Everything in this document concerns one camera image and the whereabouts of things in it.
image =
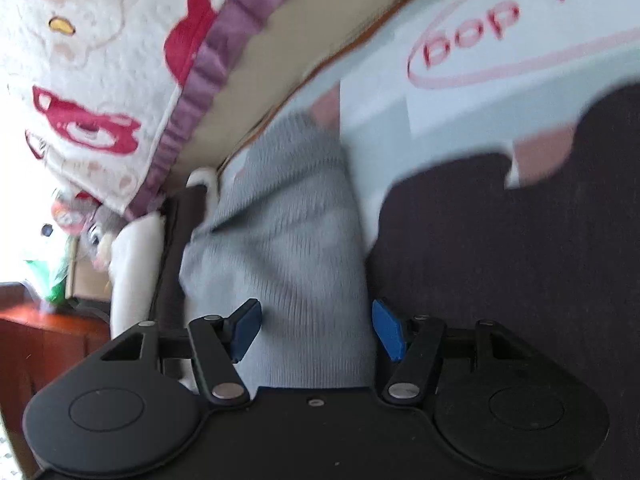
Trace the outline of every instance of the wooden cabinet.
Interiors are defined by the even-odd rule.
[[[7,429],[21,433],[31,397],[108,340],[101,320],[42,314],[33,301],[0,303],[0,406]]]

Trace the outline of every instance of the purple ruffle trim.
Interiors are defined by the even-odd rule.
[[[284,0],[227,0],[200,46],[182,94],[175,105],[146,174],[126,210],[132,220],[145,215],[169,170],[193,131],[209,110],[238,62],[249,39],[260,32]]]

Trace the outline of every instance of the gray knit clothing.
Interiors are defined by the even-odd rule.
[[[228,316],[248,298],[262,328],[237,370],[258,386],[373,382],[375,344],[364,252],[337,135],[305,114],[251,147],[244,169],[184,251],[186,320]]]

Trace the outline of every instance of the screw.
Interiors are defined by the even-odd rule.
[[[388,392],[394,399],[413,399],[420,393],[420,388],[413,383],[396,383],[389,386]]]
[[[244,388],[237,383],[222,383],[211,391],[214,397],[222,400],[232,400],[244,395]]]

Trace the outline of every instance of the white cylindrical cushion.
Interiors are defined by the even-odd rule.
[[[158,212],[133,221],[113,241],[111,338],[148,319],[163,248],[164,218]]]

